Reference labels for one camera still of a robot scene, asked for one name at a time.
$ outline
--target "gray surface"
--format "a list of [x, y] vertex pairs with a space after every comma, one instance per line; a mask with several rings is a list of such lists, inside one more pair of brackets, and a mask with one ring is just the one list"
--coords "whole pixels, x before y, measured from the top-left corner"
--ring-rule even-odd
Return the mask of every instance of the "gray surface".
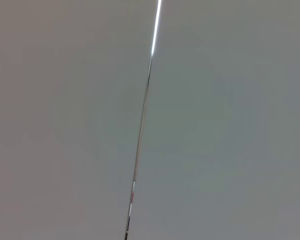
[[0, 0], [0, 240], [124, 238], [156, 7]]
[[300, 0], [164, 0], [129, 240], [300, 240]]

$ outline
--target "gray wall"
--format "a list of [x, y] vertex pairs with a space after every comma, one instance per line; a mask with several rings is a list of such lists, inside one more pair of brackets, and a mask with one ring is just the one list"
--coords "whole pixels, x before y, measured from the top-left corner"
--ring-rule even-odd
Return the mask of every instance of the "gray wall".
[[300, 0], [163, 0], [129, 240], [300, 240]]
[[0, 0], [0, 240], [124, 238], [155, 10]]

